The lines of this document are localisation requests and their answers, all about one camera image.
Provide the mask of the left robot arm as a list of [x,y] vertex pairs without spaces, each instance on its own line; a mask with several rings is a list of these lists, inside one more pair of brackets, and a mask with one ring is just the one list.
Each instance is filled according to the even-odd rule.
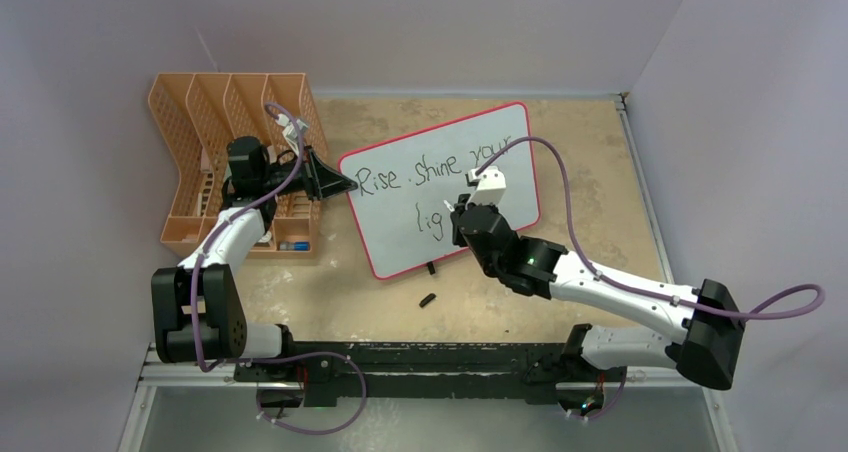
[[281,195],[298,192],[322,201],[357,189],[357,183],[303,146],[284,163],[271,158],[256,137],[227,146],[230,176],[212,231],[177,266],[151,279],[156,352],[166,363],[195,362],[207,370],[217,361],[258,359],[272,380],[297,371],[298,354],[282,325],[250,323],[235,275],[254,245],[272,228]]

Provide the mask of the black marker cap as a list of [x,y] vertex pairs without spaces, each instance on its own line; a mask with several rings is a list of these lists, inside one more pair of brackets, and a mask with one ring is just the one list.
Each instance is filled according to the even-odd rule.
[[427,306],[427,305],[429,305],[431,302],[433,302],[436,298],[437,298],[437,295],[436,295],[435,293],[430,293],[430,294],[428,294],[427,296],[425,296],[425,297],[424,297],[424,298],[423,298],[423,299],[419,302],[419,307],[420,307],[420,308],[424,308],[424,307],[426,307],[426,306]]

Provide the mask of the pink-framed whiteboard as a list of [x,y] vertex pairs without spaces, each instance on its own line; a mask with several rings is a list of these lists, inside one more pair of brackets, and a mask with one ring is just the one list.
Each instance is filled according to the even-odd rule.
[[470,192],[468,171],[489,158],[504,172],[499,209],[522,229],[540,219],[529,111],[521,102],[347,153],[339,171],[375,277],[388,279],[458,252],[447,206]]

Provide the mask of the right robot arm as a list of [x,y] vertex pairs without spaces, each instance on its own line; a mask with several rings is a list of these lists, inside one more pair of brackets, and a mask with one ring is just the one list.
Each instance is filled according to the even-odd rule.
[[706,388],[731,388],[745,325],[724,284],[706,279],[699,287],[680,286],[587,267],[576,252],[521,236],[495,206],[468,199],[462,194],[449,208],[453,242],[472,252],[485,276],[519,295],[589,305],[634,322],[632,328],[574,328],[579,341],[561,353],[569,376],[661,367]]

